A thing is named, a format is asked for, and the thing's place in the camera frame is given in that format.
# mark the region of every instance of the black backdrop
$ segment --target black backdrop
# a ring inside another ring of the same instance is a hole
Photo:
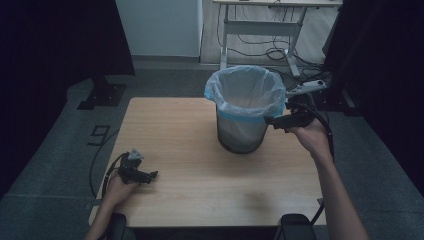
[[[113,0],[0,3],[1,196],[66,103],[93,74],[134,75]]]
[[[350,93],[422,195],[423,23],[422,1],[345,0],[325,61],[335,76],[329,98]]]

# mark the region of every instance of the wire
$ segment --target wire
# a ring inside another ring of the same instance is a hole
[[[280,75],[281,79],[287,79],[287,78],[289,78],[292,82],[294,82],[292,85],[290,85],[290,87],[286,87],[286,91],[291,91],[291,90],[293,90],[294,88],[296,88],[296,86],[297,86],[297,85],[299,85],[299,83],[302,83],[299,79],[294,78],[294,77],[293,77],[293,76],[291,76],[290,74],[287,74],[287,73],[281,72],[281,71],[279,71],[279,70],[277,70],[277,69],[270,68],[270,67],[267,67],[266,69],[268,69],[268,70],[269,70],[269,71],[271,71],[271,72],[276,72],[276,73],[278,73],[278,74]]]
[[[277,0],[277,1],[275,1],[273,3],[277,7],[277,11],[274,13],[274,15],[272,16],[271,19],[273,21],[277,21],[277,19],[278,19],[279,21],[283,22],[283,21],[285,21],[285,18],[286,18],[286,15],[287,15],[287,11],[288,11],[289,8],[288,7],[284,7],[282,9],[281,8],[281,5],[279,5],[278,3],[281,3],[281,1],[280,0]],[[221,17],[221,8],[222,8],[222,5],[219,6],[219,10],[218,10],[216,36],[217,36],[218,44],[221,47],[223,47],[223,45],[221,44],[221,40],[219,38],[219,26],[220,26],[219,19]],[[291,11],[291,16],[290,16],[290,21],[293,21],[295,7],[292,7],[291,10],[292,11]],[[245,8],[244,8],[243,5],[242,5],[242,13],[243,13],[243,16],[246,18],[246,20],[248,20],[248,17],[246,16]],[[235,19],[237,20],[237,5],[235,5],[235,7],[234,7],[234,15],[235,15]],[[242,39],[240,35],[237,35],[237,36],[238,36],[239,40],[241,42],[245,43],[245,44],[272,44],[273,47],[267,49],[265,51],[265,53],[263,53],[263,54],[246,54],[246,53],[243,53],[243,52],[238,51],[238,50],[233,49],[233,48],[227,48],[228,51],[233,51],[233,52],[236,52],[236,53],[238,53],[240,55],[243,55],[243,56],[246,56],[246,57],[263,57],[263,56],[267,56],[270,60],[273,60],[273,61],[282,61],[282,60],[284,60],[284,59],[287,58],[287,54],[285,52],[286,49],[283,48],[283,47],[278,47],[277,46],[277,43],[285,43],[285,44],[287,44],[287,49],[288,49],[290,47],[290,44],[291,44],[291,38],[290,37],[288,37],[288,41],[277,40],[277,36],[274,36],[271,41],[249,42],[249,41],[246,41],[246,40]],[[317,79],[319,77],[327,78],[328,76],[331,75],[328,71],[322,71],[322,68],[324,66],[323,64],[313,63],[313,62],[310,62],[310,61],[307,61],[307,60],[301,58],[299,56],[296,48],[294,48],[293,57],[296,59],[296,61],[301,66],[309,67],[309,69],[303,69],[302,70],[302,74],[304,75],[305,79],[299,81],[300,83],[305,83],[307,81],[310,81],[311,79],[314,79],[315,80],[315,79]],[[307,70],[316,70],[316,71],[320,71],[320,73],[315,74],[315,75],[312,75],[312,76],[307,76],[307,74],[305,73],[305,71],[307,71]]]
[[[317,111],[315,111],[311,107],[306,106],[305,104],[297,103],[297,102],[291,102],[291,104],[295,105],[297,107],[303,108],[303,109],[307,110],[308,112],[312,113],[314,115],[314,117],[316,119],[318,119],[318,121],[321,122],[322,126],[325,128],[325,130],[327,132],[328,146],[330,148],[330,153],[331,153],[331,156],[333,157],[333,162],[334,162],[335,160],[334,160],[333,133],[331,131],[329,123]]]
[[[107,170],[107,172],[106,172],[106,175],[105,175],[105,178],[103,179],[103,186],[102,186],[102,198],[105,196],[105,194],[106,194],[106,190],[107,190],[107,185],[108,185],[108,183],[109,183],[109,178],[110,178],[110,175],[112,174],[112,172],[113,172],[113,170],[115,170],[116,168],[115,168],[115,165],[116,165],[116,163],[119,161],[119,160],[121,160],[122,159],[122,157],[123,156],[125,156],[125,155],[127,155],[127,157],[128,157],[128,152],[126,152],[126,153],[122,153],[121,155],[119,155],[119,157],[117,157],[116,159],[115,159],[115,161],[113,161],[112,162],[112,165],[109,167],[109,169]]]
[[[94,166],[94,162],[96,161],[97,156],[100,153],[100,150],[102,150],[103,146],[109,141],[109,139],[111,139],[115,134],[117,134],[119,132],[119,128],[117,130],[115,130],[111,135],[109,135],[106,140],[100,145],[99,149],[97,149],[96,154],[94,155],[93,159],[91,160],[91,166],[90,166],[90,172],[89,172],[89,182],[90,182],[90,189],[91,189],[91,193],[93,194],[93,197],[96,198],[96,192],[94,191],[94,187],[93,187],[93,180],[92,180],[92,175],[93,175],[93,166]]]

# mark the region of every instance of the human arm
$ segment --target human arm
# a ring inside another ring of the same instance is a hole
[[[125,184],[116,172],[112,173],[102,204],[97,209],[96,217],[84,238],[85,240],[97,240],[102,236],[107,229],[115,206],[124,201],[138,185],[138,183]]]
[[[315,119],[305,128],[291,128],[289,131],[296,135],[314,159],[325,202],[330,239],[369,239],[333,163],[324,127]]]

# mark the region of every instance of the wall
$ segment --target wall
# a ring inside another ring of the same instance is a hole
[[[131,55],[199,57],[202,0],[117,0]]]

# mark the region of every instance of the trash can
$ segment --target trash can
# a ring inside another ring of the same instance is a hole
[[[258,66],[236,66],[212,74],[205,98],[216,103],[221,145],[233,153],[250,153],[262,143],[264,116],[281,115],[286,89],[278,74]]]

